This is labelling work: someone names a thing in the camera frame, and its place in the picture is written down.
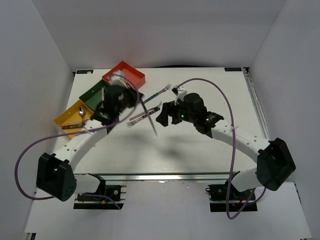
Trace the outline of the teal handled fork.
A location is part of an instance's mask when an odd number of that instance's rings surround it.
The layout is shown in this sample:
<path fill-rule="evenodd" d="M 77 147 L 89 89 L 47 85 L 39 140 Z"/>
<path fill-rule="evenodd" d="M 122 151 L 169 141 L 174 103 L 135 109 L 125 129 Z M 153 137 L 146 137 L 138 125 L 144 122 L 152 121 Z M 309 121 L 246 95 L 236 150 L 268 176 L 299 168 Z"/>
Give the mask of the teal handled fork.
<path fill-rule="evenodd" d="M 162 90 L 154 93 L 152 96 L 150 96 L 149 98 L 147 98 L 146 100 L 143 101 L 144 104 L 148 103 L 149 101 L 153 100 L 154 98 L 156 98 L 157 96 L 159 96 L 162 93 L 165 93 L 166 91 L 170 90 L 172 87 L 172 85 L 170 83 L 168 83 Z"/>

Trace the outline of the black handled knife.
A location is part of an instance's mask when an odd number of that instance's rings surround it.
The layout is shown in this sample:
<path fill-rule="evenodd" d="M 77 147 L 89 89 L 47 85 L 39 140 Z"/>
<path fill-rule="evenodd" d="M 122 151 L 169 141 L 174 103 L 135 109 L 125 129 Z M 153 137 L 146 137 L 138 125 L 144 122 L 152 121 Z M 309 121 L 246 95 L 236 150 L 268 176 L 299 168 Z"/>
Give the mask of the black handled knife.
<path fill-rule="evenodd" d="M 147 110 L 147 108 L 146 108 L 146 106 L 145 106 L 145 104 L 143 103 L 143 100 L 142 100 L 141 98 L 139 99 L 139 101 L 140 101 L 140 104 L 142 105 L 142 108 L 143 108 L 143 110 L 144 110 L 144 113 L 146 114 L 146 116 L 147 116 L 147 118 L 148 118 L 148 120 L 149 120 L 149 122 L 150 122 L 150 125 L 151 125 L 151 127 L 152 127 L 152 129 L 153 129 L 153 132 L 154 132 L 155 136 L 157 137 L 157 136 L 158 136 L 157 130 L 156 130 L 156 127 L 155 127 L 155 125 L 154 125 L 154 122 L 153 122 L 153 120 L 152 120 L 152 118 L 151 118 L 151 116 L 150 116 L 150 114 L 149 114 L 149 111 Z"/>

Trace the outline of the black handled fork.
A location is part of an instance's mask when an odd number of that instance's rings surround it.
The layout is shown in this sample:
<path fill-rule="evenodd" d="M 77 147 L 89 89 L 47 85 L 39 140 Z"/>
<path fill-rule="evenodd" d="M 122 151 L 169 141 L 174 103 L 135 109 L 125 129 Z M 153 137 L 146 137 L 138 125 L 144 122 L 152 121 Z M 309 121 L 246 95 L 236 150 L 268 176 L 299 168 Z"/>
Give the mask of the black handled fork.
<path fill-rule="evenodd" d="M 148 114 L 149 114 L 149 115 L 152 115 L 152 114 L 158 112 L 159 110 L 160 110 L 160 107 L 151 108 L 151 109 L 148 110 Z M 138 118 L 136 118 L 136 119 L 134 119 L 134 120 L 132 120 L 132 121 L 127 122 L 126 125 L 130 128 L 130 127 L 134 126 L 135 124 L 137 124 L 138 122 L 144 120 L 144 119 L 147 118 L 147 117 L 148 117 L 147 114 L 144 113 L 143 115 L 139 116 Z"/>

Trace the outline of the teal handled spoon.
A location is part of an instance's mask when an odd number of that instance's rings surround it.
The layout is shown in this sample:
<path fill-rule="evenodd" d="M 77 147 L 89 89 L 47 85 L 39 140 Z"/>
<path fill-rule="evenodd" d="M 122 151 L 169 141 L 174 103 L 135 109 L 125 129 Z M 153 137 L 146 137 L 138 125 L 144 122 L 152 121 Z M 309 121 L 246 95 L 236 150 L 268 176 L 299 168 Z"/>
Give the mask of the teal handled spoon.
<path fill-rule="evenodd" d="M 83 106 L 80 106 L 78 109 L 78 114 L 81 117 L 81 123 L 85 124 L 85 115 L 86 115 L 86 109 Z"/>

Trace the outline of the black handled spoon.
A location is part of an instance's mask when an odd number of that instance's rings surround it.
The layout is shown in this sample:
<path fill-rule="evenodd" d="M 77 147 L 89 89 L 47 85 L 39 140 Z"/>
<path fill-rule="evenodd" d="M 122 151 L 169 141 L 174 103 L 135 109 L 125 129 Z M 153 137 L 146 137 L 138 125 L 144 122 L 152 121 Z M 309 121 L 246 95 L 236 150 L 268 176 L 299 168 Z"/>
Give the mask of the black handled spoon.
<path fill-rule="evenodd" d="M 72 124 L 72 125 L 65 125 L 62 126 L 62 130 L 71 130 L 71 129 L 81 129 L 83 127 L 82 124 Z"/>

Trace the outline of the pink handled fork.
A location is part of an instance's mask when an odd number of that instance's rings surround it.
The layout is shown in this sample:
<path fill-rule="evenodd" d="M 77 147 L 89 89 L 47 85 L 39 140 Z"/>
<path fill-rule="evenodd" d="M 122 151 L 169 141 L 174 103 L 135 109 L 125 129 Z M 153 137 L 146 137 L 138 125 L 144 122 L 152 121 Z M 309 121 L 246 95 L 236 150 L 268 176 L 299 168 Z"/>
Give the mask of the pink handled fork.
<path fill-rule="evenodd" d="M 156 105 L 155 107 L 152 107 L 152 108 L 148 109 L 147 111 L 150 112 L 150 111 L 152 111 L 152 110 L 155 110 L 155 109 L 157 109 L 157 108 L 160 108 L 161 105 L 162 105 L 162 101 L 160 101 L 160 103 L 159 103 L 158 105 Z M 136 119 L 136 118 L 138 118 L 138 117 L 141 117 L 141 116 L 143 116 L 144 114 L 146 114 L 146 113 L 145 113 L 145 112 L 141 112 L 141 113 L 139 113 L 139 114 L 136 114 L 136 115 L 132 116 L 131 118 L 129 118 L 129 121 L 133 121 L 134 119 Z"/>

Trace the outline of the teal handled knife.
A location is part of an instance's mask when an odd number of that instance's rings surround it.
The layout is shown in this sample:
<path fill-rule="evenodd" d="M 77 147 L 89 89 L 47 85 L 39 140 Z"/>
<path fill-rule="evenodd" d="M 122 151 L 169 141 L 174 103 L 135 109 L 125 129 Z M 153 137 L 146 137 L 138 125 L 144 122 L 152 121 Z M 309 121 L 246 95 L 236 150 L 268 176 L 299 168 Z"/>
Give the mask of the teal handled knife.
<path fill-rule="evenodd" d="M 101 88 L 101 101 L 104 101 L 104 99 L 105 99 L 105 88 L 102 87 Z"/>

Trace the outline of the pink handled spoon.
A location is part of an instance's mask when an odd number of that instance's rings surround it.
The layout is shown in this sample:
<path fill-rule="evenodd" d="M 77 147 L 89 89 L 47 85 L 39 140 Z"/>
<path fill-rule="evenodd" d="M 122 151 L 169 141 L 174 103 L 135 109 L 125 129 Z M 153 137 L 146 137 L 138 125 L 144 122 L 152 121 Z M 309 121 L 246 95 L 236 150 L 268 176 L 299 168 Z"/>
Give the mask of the pink handled spoon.
<path fill-rule="evenodd" d="M 60 127 L 73 126 L 73 125 L 83 125 L 82 122 L 72 122 L 72 123 L 63 123 L 59 125 Z"/>

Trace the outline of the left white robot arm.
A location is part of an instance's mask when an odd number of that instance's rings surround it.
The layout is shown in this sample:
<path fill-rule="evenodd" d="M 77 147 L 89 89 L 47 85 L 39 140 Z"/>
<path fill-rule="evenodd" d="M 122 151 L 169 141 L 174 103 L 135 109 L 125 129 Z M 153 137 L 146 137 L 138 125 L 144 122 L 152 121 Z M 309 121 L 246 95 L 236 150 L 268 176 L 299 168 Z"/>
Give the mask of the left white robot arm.
<path fill-rule="evenodd" d="M 120 114 L 134 107 L 143 94 L 129 85 L 111 85 L 104 100 L 85 122 L 83 134 L 77 134 L 52 154 L 43 153 L 38 161 L 36 186 L 62 202 L 73 194 L 90 194 L 99 200 L 105 196 L 104 180 L 94 174 L 75 175 L 79 162 L 87 152 L 115 126 Z"/>

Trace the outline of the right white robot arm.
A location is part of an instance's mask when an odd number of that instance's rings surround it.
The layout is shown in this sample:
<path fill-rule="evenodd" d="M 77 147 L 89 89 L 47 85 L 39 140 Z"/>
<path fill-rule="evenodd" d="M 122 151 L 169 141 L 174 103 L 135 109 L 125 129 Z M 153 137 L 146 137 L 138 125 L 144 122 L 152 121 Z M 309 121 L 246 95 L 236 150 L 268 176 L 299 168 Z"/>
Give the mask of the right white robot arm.
<path fill-rule="evenodd" d="M 244 191 L 259 187 L 276 191 L 296 170 L 284 140 L 259 138 L 233 128 L 223 116 L 208 111 L 197 93 L 165 102 L 156 121 L 167 127 L 169 119 L 173 125 L 191 123 L 199 133 L 235 147 L 255 162 L 254 168 L 233 174 L 230 184 L 225 187 L 226 195 L 233 200 L 242 196 Z"/>

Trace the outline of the green square container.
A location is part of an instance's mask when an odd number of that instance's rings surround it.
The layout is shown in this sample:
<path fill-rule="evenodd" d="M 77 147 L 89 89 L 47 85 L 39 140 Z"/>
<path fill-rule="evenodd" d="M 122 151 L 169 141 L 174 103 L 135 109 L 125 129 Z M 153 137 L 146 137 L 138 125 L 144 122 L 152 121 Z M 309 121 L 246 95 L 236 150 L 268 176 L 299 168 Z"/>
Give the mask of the green square container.
<path fill-rule="evenodd" d="M 89 90 L 83 93 L 79 99 L 87 105 L 92 111 L 96 110 L 97 105 L 102 101 L 102 89 L 106 90 L 109 83 L 101 79 Z"/>

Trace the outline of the red square container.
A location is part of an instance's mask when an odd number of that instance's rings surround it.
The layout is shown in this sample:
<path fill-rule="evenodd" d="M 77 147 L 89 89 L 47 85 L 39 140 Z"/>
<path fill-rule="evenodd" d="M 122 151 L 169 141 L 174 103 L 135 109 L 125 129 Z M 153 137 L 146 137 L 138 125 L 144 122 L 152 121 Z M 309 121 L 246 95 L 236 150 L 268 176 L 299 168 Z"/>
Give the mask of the red square container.
<path fill-rule="evenodd" d="M 121 71 L 122 73 L 124 73 L 124 76 L 128 78 L 136 86 L 137 89 L 141 88 L 146 83 L 145 74 L 129 65 L 125 61 L 121 61 L 111 70 L 109 70 L 102 76 L 102 79 L 106 82 L 109 82 L 110 76 L 116 71 Z"/>

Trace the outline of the yellow square container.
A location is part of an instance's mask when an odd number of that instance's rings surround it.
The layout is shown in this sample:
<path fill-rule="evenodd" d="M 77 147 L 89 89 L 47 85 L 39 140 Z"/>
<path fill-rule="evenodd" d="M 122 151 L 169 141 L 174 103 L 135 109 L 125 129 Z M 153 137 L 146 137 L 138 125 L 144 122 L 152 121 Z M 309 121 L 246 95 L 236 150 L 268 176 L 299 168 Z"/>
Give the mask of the yellow square container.
<path fill-rule="evenodd" d="M 89 120 L 93 115 L 93 110 L 91 110 L 87 105 L 85 105 L 80 99 L 76 101 L 71 107 L 65 110 L 61 115 L 56 117 L 53 122 L 64 132 L 64 133 L 74 133 L 80 131 L 81 128 L 78 129 L 65 129 L 63 130 L 60 127 L 61 124 L 67 123 L 77 123 L 82 122 L 81 117 L 79 116 L 79 107 L 83 106 L 86 110 L 86 115 L 84 117 L 85 121 Z"/>

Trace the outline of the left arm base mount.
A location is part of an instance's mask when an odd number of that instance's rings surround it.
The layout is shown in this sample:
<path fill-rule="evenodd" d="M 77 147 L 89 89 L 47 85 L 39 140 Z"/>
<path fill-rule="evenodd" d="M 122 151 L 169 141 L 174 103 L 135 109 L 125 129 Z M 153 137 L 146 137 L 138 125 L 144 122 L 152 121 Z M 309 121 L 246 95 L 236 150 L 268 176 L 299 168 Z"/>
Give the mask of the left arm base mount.
<path fill-rule="evenodd" d="M 125 185 L 109 184 L 96 174 L 77 175 L 76 180 L 75 210 L 121 210 L 124 206 Z"/>

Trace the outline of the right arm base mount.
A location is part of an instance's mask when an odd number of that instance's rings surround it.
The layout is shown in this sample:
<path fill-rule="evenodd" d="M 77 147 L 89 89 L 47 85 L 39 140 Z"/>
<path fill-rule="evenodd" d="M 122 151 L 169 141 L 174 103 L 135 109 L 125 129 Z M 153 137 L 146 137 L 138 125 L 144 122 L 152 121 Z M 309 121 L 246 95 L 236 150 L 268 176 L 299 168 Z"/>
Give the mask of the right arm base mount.
<path fill-rule="evenodd" d="M 211 213 L 226 213 L 226 202 L 227 202 L 227 183 L 221 184 L 208 184 L 205 188 L 206 193 L 209 197 L 209 208 Z M 229 194 L 229 211 L 236 213 L 244 205 L 251 194 L 252 190 L 246 190 L 243 192 L 236 192 L 231 186 Z M 255 194 L 252 195 L 250 201 L 243 208 L 243 212 L 257 212 L 257 204 L 254 203 L 256 200 Z"/>

